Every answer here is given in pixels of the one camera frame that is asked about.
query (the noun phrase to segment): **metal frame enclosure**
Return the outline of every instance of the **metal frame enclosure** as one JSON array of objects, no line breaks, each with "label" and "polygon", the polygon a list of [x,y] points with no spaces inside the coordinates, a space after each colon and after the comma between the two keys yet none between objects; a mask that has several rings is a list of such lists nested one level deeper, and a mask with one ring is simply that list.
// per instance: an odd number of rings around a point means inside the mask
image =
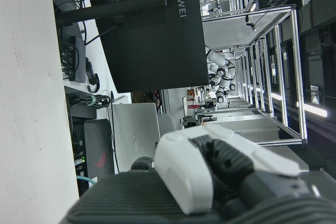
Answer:
[{"label": "metal frame enclosure", "polygon": [[[224,47],[223,50],[230,50],[230,48],[239,47],[239,51],[242,53],[238,56],[237,60],[237,82],[240,87],[239,96],[242,100],[246,101],[253,107],[255,110],[259,111],[261,114],[265,115],[268,119],[272,120],[277,126],[290,134],[292,139],[282,139],[271,141],[269,143],[263,143],[264,145],[288,145],[288,144],[301,144],[302,140],[307,140],[307,127],[306,127],[306,118],[303,109],[304,105],[304,92],[302,85],[302,71],[301,71],[301,60],[300,60],[300,50],[299,50],[299,35],[298,35],[298,24],[297,24],[297,14],[293,6],[281,6],[269,8],[268,10],[257,10],[255,12],[250,12],[249,14],[266,14],[267,12],[272,11],[273,13],[278,13],[276,19],[272,20],[260,33],[256,34],[256,37],[253,38],[248,45],[232,45],[231,47]],[[245,16],[246,13],[231,13],[231,15],[222,15],[220,17],[213,17],[211,20],[221,20],[222,22],[230,19],[237,19]],[[295,64],[295,76],[296,76],[296,89],[297,89],[297,101],[298,101],[298,114],[299,114],[299,132],[291,129],[288,125],[287,118],[287,105],[286,105],[286,96],[285,96],[285,80],[284,80],[284,67],[282,64],[282,54],[281,54],[281,35],[279,25],[285,19],[290,18],[292,24],[292,38],[293,38],[293,58]],[[274,94],[272,94],[271,88],[271,73],[270,73],[270,61],[268,55],[268,42],[267,35],[271,31],[274,31],[275,34],[275,50],[277,57],[277,77],[279,90],[281,95],[281,122],[275,118],[274,113]],[[261,73],[261,63],[264,63],[265,75],[264,79]],[[252,88],[254,91],[254,99],[252,98]],[[266,111],[266,102],[268,101],[268,111]],[[229,108],[225,109],[226,111],[235,111],[238,108]]]}]

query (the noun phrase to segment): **white wall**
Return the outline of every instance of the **white wall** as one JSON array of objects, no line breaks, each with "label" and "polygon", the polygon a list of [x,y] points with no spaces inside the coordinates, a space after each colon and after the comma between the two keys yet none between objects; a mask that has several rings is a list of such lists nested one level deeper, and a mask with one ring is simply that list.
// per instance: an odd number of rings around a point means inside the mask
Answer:
[{"label": "white wall", "polygon": [[0,0],[0,223],[57,223],[78,198],[52,0]]}]

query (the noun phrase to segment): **cable tie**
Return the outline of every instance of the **cable tie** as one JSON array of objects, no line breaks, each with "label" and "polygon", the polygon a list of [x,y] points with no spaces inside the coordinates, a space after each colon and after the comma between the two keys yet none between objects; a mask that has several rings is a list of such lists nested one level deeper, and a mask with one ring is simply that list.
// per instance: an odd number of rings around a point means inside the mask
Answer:
[{"label": "cable tie", "polygon": [[92,106],[96,103],[96,96],[95,95],[90,95],[90,97],[92,98],[92,102],[88,104],[88,106]]}]

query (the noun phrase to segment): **silver laptop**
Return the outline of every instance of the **silver laptop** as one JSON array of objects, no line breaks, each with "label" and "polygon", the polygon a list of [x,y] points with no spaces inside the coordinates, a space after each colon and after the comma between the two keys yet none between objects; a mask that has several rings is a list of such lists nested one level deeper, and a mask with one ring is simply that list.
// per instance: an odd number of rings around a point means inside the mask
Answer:
[{"label": "silver laptop", "polygon": [[113,105],[116,154],[120,172],[131,169],[137,158],[154,158],[160,140],[158,117],[154,103]]}]

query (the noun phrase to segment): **chair backrest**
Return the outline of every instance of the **chair backrest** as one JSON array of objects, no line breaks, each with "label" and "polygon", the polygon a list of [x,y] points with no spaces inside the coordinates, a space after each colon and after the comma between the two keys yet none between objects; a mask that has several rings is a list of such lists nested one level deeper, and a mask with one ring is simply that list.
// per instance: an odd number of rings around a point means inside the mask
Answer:
[{"label": "chair backrest", "polygon": [[168,132],[176,131],[176,125],[171,115],[158,114],[157,120],[157,122],[159,123],[160,137]]}]

